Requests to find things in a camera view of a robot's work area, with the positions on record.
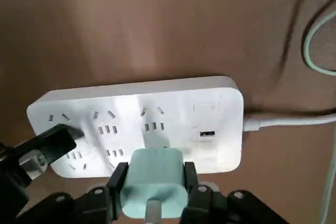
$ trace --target light blue charger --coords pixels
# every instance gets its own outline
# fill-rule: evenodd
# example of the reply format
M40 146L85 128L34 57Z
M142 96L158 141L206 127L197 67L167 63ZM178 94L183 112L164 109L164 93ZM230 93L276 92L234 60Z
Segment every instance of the light blue charger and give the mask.
M148 200L159 200L162 218L177 218L188 202L184 187L183 155L174 148L136 150L120 194L122 211L144 218Z

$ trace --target power strip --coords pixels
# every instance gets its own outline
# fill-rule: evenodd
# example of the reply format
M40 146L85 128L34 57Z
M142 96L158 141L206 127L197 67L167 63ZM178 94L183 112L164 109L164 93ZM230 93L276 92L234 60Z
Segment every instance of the power strip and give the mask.
M59 123L84 132L51 164L67 178L109 177L139 148L178 148L199 173L234 170L243 112L242 94L224 76L55 90L27 109L36 134Z

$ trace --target cardboard surface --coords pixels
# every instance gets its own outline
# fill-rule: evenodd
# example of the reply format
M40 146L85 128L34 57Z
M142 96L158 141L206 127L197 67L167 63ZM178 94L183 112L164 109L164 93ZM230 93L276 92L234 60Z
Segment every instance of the cardboard surface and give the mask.
M133 81L223 74L236 81L247 112L332 110L336 79L300 55L306 24L327 1L0 0L2 140L33 136L25 110L46 91ZM332 22L313 41L312 57L326 67L335 67L324 60L334 58L335 35ZM333 125L245 134L236 171L200 177L223 193L252 191L290 223L317 223L332 138ZM31 203L105 181L48 171L30 186Z

